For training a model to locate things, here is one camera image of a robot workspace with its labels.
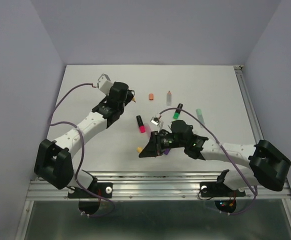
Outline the pastel orange pen cap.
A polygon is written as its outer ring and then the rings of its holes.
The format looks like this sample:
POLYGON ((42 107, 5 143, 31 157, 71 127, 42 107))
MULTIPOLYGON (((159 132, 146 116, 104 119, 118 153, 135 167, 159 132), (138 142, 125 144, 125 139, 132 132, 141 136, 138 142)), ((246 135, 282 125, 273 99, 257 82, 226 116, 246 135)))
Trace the pastel orange pen cap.
POLYGON ((137 148, 137 152, 138 152, 138 153, 141 153, 142 150, 143 150, 143 149, 142 149, 141 147, 138 147, 138 148, 137 148))

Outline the pink black highlighter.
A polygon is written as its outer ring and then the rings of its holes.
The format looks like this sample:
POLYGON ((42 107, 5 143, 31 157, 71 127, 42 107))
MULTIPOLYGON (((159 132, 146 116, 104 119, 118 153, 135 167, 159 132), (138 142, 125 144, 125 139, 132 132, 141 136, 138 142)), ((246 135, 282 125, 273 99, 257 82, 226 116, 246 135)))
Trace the pink black highlighter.
POLYGON ((137 124, 138 124, 138 128, 139 128, 139 131, 141 133, 145 133, 146 132, 146 128, 144 126, 144 123, 143 123, 143 120, 142 120, 142 117, 140 115, 137 115, 136 116, 136 121, 137 121, 137 124))

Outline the clear orange-tip highlighter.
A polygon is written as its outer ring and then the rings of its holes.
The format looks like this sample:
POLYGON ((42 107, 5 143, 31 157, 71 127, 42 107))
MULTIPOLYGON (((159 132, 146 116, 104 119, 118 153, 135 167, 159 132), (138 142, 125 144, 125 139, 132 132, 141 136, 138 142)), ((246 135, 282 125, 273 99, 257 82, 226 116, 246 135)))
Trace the clear orange-tip highlighter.
POLYGON ((166 94, 166 105, 171 106, 172 105, 172 93, 169 90, 166 94))

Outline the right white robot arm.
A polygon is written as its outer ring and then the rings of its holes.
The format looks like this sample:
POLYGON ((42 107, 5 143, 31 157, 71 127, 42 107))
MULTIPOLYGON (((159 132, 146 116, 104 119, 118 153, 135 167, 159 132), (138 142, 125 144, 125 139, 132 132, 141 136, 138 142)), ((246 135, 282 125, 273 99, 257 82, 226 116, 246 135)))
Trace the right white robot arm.
POLYGON ((139 158, 155 158, 167 149, 182 148, 194 160, 231 163, 234 170, 226 169, 212 186, 221 195, 227 195, 248 186, 263 186, 268 190, 283 190, 291 161, 267 140, 257 144, 220 143, 199 136, 193 126, 183 120, 171 123, 170 131, 161 129, 150 133, 149 142, 139 153, 139 158))

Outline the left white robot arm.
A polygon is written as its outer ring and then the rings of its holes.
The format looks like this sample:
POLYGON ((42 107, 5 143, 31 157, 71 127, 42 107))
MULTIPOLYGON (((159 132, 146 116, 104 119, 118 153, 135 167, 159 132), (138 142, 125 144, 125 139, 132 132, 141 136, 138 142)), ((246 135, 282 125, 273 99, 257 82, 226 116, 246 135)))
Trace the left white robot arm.
POLYGON ((85 197, 92 197, 97 185, 92 176, 80 176, 74 169, 72 158, 78 151, 85 151, 85 144, 94 136, 108 129, 133 101, 135 92, 126 83, 105 80, 97 88, 105 97, 79 123, 69 122, 71 130, 54 139, 44 139, 38 147, 34 173, 58 190, 77 187, 85 197))

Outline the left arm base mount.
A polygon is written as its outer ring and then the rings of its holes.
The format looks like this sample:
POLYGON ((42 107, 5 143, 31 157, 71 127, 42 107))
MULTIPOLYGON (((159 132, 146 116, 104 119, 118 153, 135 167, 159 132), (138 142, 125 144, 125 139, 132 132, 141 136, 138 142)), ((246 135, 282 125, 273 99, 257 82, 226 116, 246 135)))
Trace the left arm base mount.
POLYGON ((66 188, 68 198, 79 200, 78 210, 84 217, 105 217, 116 209, 114 201, 111 200, 113 184, 98 182, 98 178, 86 170, 80 170, 66 188))

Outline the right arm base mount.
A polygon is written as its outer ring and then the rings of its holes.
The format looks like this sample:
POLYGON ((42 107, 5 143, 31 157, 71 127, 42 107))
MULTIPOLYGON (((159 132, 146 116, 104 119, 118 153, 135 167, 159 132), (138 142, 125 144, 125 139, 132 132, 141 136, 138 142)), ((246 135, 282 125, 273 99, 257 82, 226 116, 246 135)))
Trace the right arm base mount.
POLYGON ((223 170, 216 178, 216 181, 205 181, 200 184, 200 190, 197 197, 200 200, 214 200, 216 208, 222 213, 233 215, 237 208, 237 197, 245 197, 245 191, 231 190, 224 184, 225 177, 230 170, 223 170))

